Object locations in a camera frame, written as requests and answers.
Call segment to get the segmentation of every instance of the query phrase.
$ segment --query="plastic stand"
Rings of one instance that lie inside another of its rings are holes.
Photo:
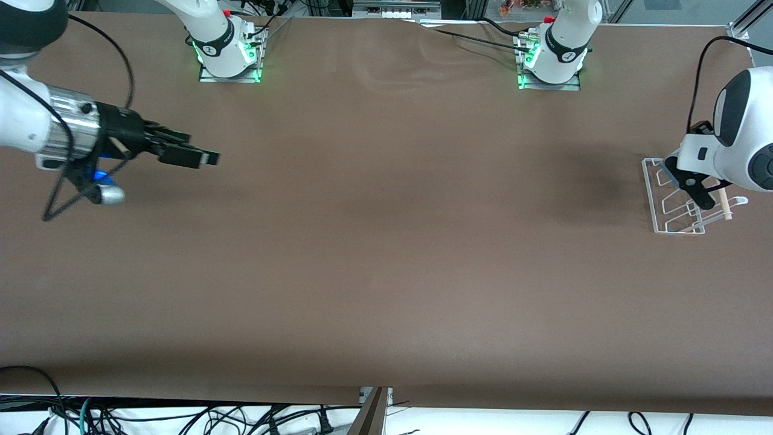
[[[706,234],[706,225],[720,219],[729,221],[733,216],[730,209],[749,204],[746,197],[727,199],[722,189],[717,191],[720,194],[717,206],[708,211],[701,210],[689,195],[673,184],[660,165],[662,161],[642,160],[652,228],[656,234]]]

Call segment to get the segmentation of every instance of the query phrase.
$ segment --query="white robotic arm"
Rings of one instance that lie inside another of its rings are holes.
[[[40,169],[61,170],[95,204],[124,199],[98,169],[101,158],[127,161],[149,152],[176,166],[217,164],[219,154],[191,146],[190,135],[30,78],[26,63],[59,38],[67,22],[63,0],[0,0],[0,146],[35,154]],[[44,220],[50,218],[47,209]]]
[[[257,33],[252,22],[226,16],[217,0],[156,0],[180,18],[190,34],[199,62],[216,77],[233,77],[257,61]]]
[[[555,22],[537,27],[539,47],[526,68],[547,83],[569,81],[582,68],[587,45],[603,15],[598,0],[564,0]]]
[[[696,125],[663,165],[704,210],[715,205],[710,192],[729,184],[773,192],[773,67],[735,76],[717,98],[713,127]],[[709,176],[720,186],[705,187]]]

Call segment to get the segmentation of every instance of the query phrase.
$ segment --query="blue light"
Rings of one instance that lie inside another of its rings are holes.
[[[94,171],[94,181],[99,181],[100,184],[110,184],[111,186],[115,184],[113,179],[107,176],[107,172],[103,170]]]

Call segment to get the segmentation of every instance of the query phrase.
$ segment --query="white floor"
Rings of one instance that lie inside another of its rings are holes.
[[[283,414],[299,409],[318,407],[294,406]],[[130,418],[153,418],[196,413],[203,408],[165,408],[118,410],[116,416]],[[232,408],[223,408],[224,412]],[[248,421],[255,421],[267,407],[245,408]],[[356,415],[355,409],[329,411],[330,423],[334,426],[350,424]],[[582,413],[571,411],[519,411],[486,409],[390,409],[386,419],[385,435],[404,435],[418,430],[417,435],[565,435],[572,431]],[[31,433],[48,416],[47,412],[0,413],[0,435]],[[687,415],[646,413],[654,435],[682,435]],[[177,435],[189,419],[167,420],[152,423],[123,423],[128,435]],[[200,435],[205,430],[206,419],[201,419],[189,432]],[[319,428],[316,415],[306,416],[292,423],[279,426],[281,435],[293,435],[310,428]],[[254,435],[261,435],[266,427]],[[225,424],[215,427],[212,435],[238,435],[240,429]],[[64,433],[63,421],[53,419],[46,435]],[[77,435],[77,427],[70,425],[70,433]],[[579,435],[635,435],[628,425],[626,413],[592,412],[578,432]],[[753,416],[710,416],[696,415],[688,435],[770,435],[773,433],[773,418]]]

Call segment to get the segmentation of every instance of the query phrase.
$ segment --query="brown table surface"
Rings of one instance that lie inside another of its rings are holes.
[[[200,84],[174,16],[83,16],[131,58],[134,109],[221,164],[144,156],[115,177],[125,204],[42,223],[55,174],[0,151],[3,365],[78,394],[393,385],[418,406],[773,415],[773,197],[668,237],[642,183],[723,28],[602,26],[583,90],[551,93],[519,90],[506,49],[397,20],[296,19],[263,83]],[[749,66],[717,44],[696,119]],[[76,23],[31,75],[112,104],[127,89]],[[45,391],[23,374],[0,389]]]

